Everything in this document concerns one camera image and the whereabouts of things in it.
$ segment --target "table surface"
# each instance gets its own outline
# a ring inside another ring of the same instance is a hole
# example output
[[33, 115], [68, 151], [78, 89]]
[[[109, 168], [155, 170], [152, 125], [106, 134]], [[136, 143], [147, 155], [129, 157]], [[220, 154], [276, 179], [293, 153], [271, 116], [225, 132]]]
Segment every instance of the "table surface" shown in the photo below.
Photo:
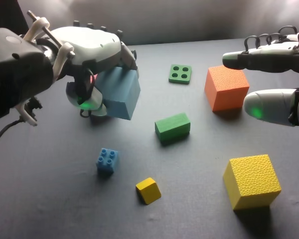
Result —
[[[0, 139], [0, 239], [299, 239], [299, 127], [244, 111], [211, 112], [204, 84], [222, 54], [243, 40], [132, 46], [141, 94], [131, 121], [84, 119], [65, 94], [66, 77], [38, 95], [38, 126]], [[168, 82], [171, 64], [192, 66], [189, 85]], [[299, 87], [294, 72], [245, 71], [249, 92]], [[161, 146], [154, 122], [185, 112], [187, 139]], [[18, 118], [0, 119], [0, 130]], [[116, 172], [97, 174], [102, 147], [120, 152]], [[222, 175], [228, 160], [268, 154], [282, 192], [270, 209], [235, 214]], [[135, 185], [152, 177], [162, 197], [145, 206]]]

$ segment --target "metallic backdrop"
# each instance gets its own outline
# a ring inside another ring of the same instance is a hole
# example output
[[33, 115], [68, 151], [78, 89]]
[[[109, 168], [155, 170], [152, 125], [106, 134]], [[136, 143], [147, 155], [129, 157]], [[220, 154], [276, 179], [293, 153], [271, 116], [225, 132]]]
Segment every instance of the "metallic backdrop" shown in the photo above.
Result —
[[186, 42], [299, 29], [299, 0], [19, 0], [51, 28], [82, 24], [124, 32], [129, 45]]

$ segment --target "large blue block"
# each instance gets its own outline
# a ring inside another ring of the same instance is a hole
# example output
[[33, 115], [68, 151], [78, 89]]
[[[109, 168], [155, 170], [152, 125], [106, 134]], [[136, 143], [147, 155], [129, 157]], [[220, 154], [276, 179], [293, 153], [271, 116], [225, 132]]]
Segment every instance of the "large blue block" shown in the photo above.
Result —
[[117, 151], [102, 148], [98, 159], [96, 160], [96, 166], [98, 170], [109, 173], [114, 173], [115, 164], [119, 159]]
[[95, 86], [103, 94], [103, 103], [110, 117], [130, 120], [140, 95], [138, 74], [122, 67], [98, 74]]

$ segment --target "green block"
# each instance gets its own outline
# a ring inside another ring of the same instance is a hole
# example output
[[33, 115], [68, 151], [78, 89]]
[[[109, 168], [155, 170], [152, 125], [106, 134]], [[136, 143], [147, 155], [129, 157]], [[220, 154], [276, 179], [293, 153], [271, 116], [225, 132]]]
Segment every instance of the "green block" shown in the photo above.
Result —
[[155, 122], [155, 132], [161, 142], [181, 138], [189, 134], [190, 121], [185, 113]]
[[191, 75], [190, 66], [172, 65], [170, 67], [168, 81], [179, 84], [189, 84]]

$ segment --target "yellow block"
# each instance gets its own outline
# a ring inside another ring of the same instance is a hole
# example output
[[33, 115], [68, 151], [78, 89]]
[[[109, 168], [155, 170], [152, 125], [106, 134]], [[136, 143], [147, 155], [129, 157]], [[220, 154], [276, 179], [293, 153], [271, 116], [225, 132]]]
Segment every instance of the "yellow block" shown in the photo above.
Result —
[[230, 159], [223, 178], [233, 210], [269, 206], [281, 192], [267, 154]]
[[145, 204], [150, 204], [161, 197], [156, 182], [152, 178], [147, 178], [136, 185], [136, 189], [142, 196]]

